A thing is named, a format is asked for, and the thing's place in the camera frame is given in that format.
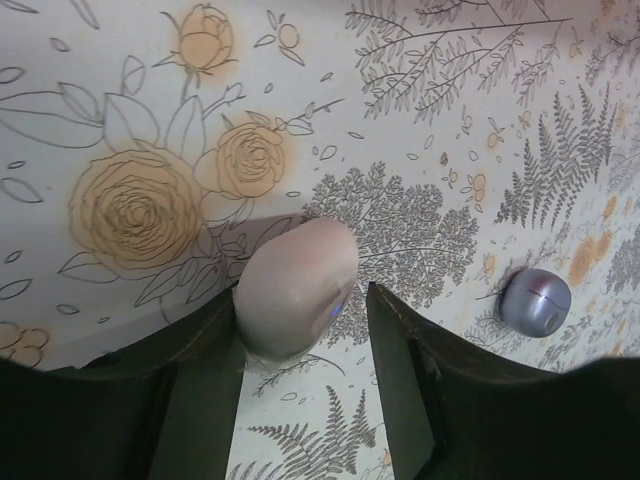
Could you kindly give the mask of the white earbud charging case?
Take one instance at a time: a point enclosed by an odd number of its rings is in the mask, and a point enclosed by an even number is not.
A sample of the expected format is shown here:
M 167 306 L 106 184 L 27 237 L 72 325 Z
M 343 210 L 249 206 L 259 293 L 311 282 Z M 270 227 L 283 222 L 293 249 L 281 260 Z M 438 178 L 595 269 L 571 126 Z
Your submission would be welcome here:
M 303 223 L 257 249 L 233 294 L 248 353 L 283 363 L 310 350 L 344 308 L 358 263 L 355 234 L 328 217 Z

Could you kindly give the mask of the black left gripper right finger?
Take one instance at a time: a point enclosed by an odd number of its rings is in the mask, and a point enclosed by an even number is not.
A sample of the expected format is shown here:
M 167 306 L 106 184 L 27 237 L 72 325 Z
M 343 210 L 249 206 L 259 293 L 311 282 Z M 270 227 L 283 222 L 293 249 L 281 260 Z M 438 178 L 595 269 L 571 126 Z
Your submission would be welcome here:
M 371 283 L 367 320 L 399 479 L 635 479 L 639 362 L 565 373 L 523 365 Z

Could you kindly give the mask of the purple earbud charging case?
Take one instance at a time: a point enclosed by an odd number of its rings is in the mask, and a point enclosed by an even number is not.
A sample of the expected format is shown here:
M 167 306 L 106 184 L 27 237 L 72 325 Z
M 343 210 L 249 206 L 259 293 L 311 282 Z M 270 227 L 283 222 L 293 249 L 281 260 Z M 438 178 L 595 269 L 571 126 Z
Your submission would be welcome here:
M 525 268 L 507 283 L 499 302 L 501 320 L 515 332 L 545 338 L 564 323 L 572 294 L 566 281 L 553 272 Z

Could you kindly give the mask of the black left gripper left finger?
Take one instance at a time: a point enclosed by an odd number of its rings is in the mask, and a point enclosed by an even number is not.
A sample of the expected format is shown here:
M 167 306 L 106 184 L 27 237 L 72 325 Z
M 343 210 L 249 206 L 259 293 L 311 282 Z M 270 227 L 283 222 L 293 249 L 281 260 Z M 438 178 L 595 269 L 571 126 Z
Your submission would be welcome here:
M 1 363 L 5 479 L 222 479 L 245 353 L 226 289 L 82 368 Z

